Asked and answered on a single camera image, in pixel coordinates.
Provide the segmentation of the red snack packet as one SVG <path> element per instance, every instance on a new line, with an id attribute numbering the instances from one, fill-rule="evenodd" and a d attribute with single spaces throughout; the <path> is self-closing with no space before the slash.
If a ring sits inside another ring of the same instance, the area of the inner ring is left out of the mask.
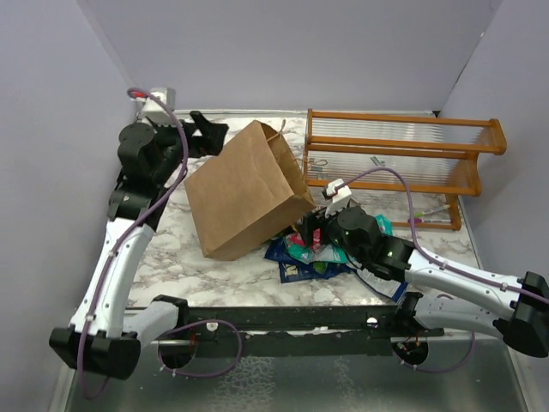
<path id="1" fill-rule="evenodd" d="M 302 239 L 301 235 L 299 233 L 290 233 L 286 237 L 286 242 L 289 246 L 299 246 L 303 248 L 307 248 L 313 252 L 318 252 L 323 248 L 321 245 L 321 237 L 320 237 L 320 230 L 316 229 L 313 232 L 313 240 L 311 245 L 306 245 L 304 240 Z"/>

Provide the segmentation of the teal snack packet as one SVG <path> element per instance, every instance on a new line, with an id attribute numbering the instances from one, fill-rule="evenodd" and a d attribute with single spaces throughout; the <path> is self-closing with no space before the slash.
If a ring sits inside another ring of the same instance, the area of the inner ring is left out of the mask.
<path id="1" fill-rule="evenodd" d="M 286 249 L 291 258 L 304 264 L 314 262 L 345 264 L 347 262 L 345 252 L 333 245 L 321 245 L 317 250 L 312 250 L 302 245 L 287 243 Z"/>
<path id="2" fill-rule="evenodd" d="M 391 221 L 384 215 L 376 215 L 375 219 L 377 221 L 378 227 L 383 234 L 392 235 L 392 224 Z"/>

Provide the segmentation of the Kettle sea salt vinegar chips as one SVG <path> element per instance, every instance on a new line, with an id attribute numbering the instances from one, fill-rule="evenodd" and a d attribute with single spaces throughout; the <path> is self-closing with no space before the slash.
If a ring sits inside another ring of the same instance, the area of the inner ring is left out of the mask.
<path id="1" fill-rule="evenodd" d="M 288 253 L 283 238 L 273 240 L 268 246 L 264 257 L 278 264 L 281 283 L 314 279 L 328 280 L 343 273 L 357 273 L 355 268 L 346 264 L 321 261 L 310 264 L 300 262 Z"/>

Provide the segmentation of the brown paper bag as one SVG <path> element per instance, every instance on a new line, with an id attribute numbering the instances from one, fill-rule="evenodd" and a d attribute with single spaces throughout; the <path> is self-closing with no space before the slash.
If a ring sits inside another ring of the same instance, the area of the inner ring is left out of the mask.
<path id="1" fill-rule="evenodd" d="M 284 136 L 254 120 L 185 181 L 202 255 L 232 261 L 316 207 Z"/>

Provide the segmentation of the blue white snack bag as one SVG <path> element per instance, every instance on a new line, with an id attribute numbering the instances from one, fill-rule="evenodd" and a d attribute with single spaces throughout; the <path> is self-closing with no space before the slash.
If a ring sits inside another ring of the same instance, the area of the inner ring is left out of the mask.
<path id="1" fill-rule="evenodd" d="M 398 302 L 407 290 L 406 282 L 387 281 L 366 270 L 359 270 L 358 279 L 379 297 Z"/>

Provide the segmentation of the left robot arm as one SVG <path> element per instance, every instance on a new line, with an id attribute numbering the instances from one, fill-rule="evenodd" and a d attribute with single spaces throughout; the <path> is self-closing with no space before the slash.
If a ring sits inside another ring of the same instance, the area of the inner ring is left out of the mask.
<path id="1" fill-rule="evenodd" d="M 87 292 L 65 328 L 51 332 L 49 345 L 79 373 L 126 380 L 141 351 L 166 333 L 184 336 L 190 326 L 186 300 L 161 295 L 135 318 L 124 317 L 137 267 L 153 238 L 170 190 L 166 181 L 185 157 L 218 155 L 227 124 L 201 112 L 178 126 L 135 122 L 118 137 L 121 163 L 108 202 L 106 236 Z"/>

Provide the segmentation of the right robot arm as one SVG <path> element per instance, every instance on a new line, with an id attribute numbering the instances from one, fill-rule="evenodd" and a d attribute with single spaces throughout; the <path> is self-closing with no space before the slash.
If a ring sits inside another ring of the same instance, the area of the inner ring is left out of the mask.
<path id="1" fill-rule="evenodd" d="M 418 330 L 458 329 L 494 336 L 514 350 L 548 356 L 548 283 L 532 271 L 508 276 L 445 259 L 403 238 L 383 233 L 359 206 L 327 215 L 307 213 L 296 225 L 305 245 L 320 235 L 323 245 L 340 247 L 362 270 L 385 281 L 435 289 L 450 301 L 406 294 L 394 315 L 405 336 Z"/>

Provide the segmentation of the wooden shelf rack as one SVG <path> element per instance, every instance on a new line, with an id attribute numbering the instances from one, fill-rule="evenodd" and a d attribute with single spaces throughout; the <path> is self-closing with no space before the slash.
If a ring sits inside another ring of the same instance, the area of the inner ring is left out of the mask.
<path id="1" fill-rule="evenodd" d="M 353 190 L 403 191 L 440 195 L 452 222 L 430 229 L 462 226 L 458 198 L 482 192 L 478 159 L 507 150 L 500 122 L 309 110 L 305 135 L 305 181 L 323 188 L 337 179 Z M 376 167 L 371 157 L 385 162 Z M 326 159 L 326 179 L 309 179 L 309 158 Z"/>

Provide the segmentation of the pink marker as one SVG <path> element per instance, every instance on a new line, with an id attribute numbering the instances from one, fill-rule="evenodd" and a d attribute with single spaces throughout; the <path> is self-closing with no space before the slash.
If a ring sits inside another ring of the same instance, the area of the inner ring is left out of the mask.
<path id="1" fill-rule="evenodd" d="M 448 225 L 452 222 L 451 219 L 424 219 L 421 217 L 415 217 L 413 221 L 415 224 L 429 223 L 429 224 L 444 224 L 444 225 Z"/>

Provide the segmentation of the green marker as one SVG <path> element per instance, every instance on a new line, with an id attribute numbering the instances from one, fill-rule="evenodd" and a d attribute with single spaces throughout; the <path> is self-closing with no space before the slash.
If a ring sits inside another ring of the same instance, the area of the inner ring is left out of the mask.
<path id="1" fill-rule="evenodd" d="M 436 208 L 432 208 L 432 209 L 425 209 L 425 210 L 421 210 L 419 212 L 414 212 L 414 217 L 415 218 L 420 218 L 424 215 L 432 215 L 432 214 L 436 214 L 438 212 L 441 212 L 441 211 L 444 211 L 444 210 L 447 210 L 450 208 L 450 205 L 449 204 L 444 204 L 442 206 L 438 206 Z"/>

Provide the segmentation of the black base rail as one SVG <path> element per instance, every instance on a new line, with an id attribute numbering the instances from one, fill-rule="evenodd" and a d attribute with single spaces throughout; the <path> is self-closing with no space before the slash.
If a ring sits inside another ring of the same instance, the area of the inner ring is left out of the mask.
<path id="1" fill-rule="evenodd" d="M 192 307 L 186 300 L 159 295 L 154 302 L 178 309 L 177 327 L 199 321 L 204 325 L 172 335 L 183 342 L 169 354 L 194 354 L 202 358 L 231 358 L 237 354 L 238 330 L 243 357 L 301 357 L 342 354 L 389 356 L 393 338 L 439 337 L 443 329 L 426 329 L 408 318 L 398 306 L 219 306 Z"/>

